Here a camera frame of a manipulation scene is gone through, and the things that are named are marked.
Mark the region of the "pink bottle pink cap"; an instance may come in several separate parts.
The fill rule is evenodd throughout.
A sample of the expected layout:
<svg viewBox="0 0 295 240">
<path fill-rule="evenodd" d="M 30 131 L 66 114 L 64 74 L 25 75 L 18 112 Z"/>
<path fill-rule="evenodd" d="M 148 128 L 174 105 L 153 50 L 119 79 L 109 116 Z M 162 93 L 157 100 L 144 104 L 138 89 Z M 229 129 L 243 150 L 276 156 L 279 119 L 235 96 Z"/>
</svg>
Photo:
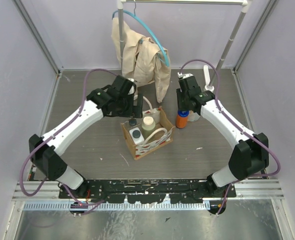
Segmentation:
<svg viewBox="0 0 295 240">
<path fill-rule="evenodd" d="M 192 110 L 189 112 L 188 121 L 195 122 L 200 118 L 200 115 L 197 112 L 193 112 Z"/>
</svg>

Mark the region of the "orange bottle blue pump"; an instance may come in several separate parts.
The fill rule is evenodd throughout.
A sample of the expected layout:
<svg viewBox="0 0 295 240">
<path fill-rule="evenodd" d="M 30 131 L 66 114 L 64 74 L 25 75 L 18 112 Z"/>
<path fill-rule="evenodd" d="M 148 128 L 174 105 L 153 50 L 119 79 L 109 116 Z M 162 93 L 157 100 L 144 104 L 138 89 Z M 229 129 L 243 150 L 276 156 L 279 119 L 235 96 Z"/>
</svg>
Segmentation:
<svg viewBox="0 0 295 240">
<path fill-rule="evenodd" d="M 189 111 L 177 111 L 177 116 L 176 116 L 176 121 L 175 121 L 175 126 L 178 129 L 183 129 L 186 127 L 187 122 L 188 122 L 188 116 L 189 116 Z"/>
</svg>

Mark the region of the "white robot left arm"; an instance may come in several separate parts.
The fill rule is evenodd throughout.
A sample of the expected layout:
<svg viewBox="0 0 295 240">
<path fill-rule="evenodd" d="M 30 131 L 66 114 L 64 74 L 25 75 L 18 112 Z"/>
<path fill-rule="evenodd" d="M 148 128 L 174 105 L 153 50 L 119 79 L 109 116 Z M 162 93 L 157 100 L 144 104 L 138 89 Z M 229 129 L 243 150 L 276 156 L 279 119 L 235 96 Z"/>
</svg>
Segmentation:
<svg viewBox="0 0 295 240">
<path fill-rule="evenodd" d="M 48 180 L 69 187 L 76 198 L 88 192 L 85 178 L 61 158 L 70 144 L 104 117 L 142 118 L 143 95 L 135 95 L 136 82 L 117 75 L 112 84 L 93 90 L 81 106 L 43 136 L 29 139 L 31 162 Z"/>
</svg>

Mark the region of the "clear bottle grey cap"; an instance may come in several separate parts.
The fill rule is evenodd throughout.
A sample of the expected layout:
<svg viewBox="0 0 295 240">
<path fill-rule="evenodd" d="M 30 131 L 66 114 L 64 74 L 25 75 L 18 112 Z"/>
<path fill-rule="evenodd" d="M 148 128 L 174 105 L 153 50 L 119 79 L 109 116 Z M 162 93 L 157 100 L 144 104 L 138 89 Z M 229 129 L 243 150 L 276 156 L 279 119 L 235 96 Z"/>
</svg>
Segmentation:
<svg viewBox="0 0 295 240">
<path fill-rule="evenodd" d="M 136 128 L 139 125 L 136 118 L 130 118 L 124 123 L 125 129 L 129 132 L 130 130 Z"/>
</svg>

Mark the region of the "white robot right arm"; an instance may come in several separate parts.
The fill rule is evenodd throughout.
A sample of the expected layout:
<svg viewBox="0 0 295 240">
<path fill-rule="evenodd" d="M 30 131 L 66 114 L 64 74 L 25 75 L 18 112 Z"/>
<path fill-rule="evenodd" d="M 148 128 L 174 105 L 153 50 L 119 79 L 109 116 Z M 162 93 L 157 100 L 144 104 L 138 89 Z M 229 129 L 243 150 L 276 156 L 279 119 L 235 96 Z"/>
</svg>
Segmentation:
<svg viewBox="0 0 295 240">
<path fill-rule="evenodd" d="M 237 121 L 211 91 L 202 91 L 194 75 L 178 74 L 176 89 L 178 110 L 193 112 L 209 121 L 232 148 L 228 164 L 206 178 L 206 189 L 212 197 L 220 196 L 225 186 L 244 180 L 269 166 L 268 146 L 264 133 L 255 134 Z"/>
</svg>

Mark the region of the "green bottle beige cap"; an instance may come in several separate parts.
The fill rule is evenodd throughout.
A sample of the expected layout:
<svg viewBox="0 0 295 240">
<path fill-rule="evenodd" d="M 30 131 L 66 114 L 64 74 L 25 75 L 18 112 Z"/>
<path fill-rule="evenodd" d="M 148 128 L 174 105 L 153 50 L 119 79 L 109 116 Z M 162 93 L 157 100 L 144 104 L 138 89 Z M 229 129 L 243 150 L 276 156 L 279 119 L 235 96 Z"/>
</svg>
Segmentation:
<svg viewBox="0 0 295 240">
<path fill-rule="evenodd" d="M 141 132 L 145 140 L 154 132 L 155 127 L 156 127 L 156 123 L 153 117 L 145 116 L 143 118 L 142 124 L 141 124 L 141 128 L 142 128 Z"/>
</svg>

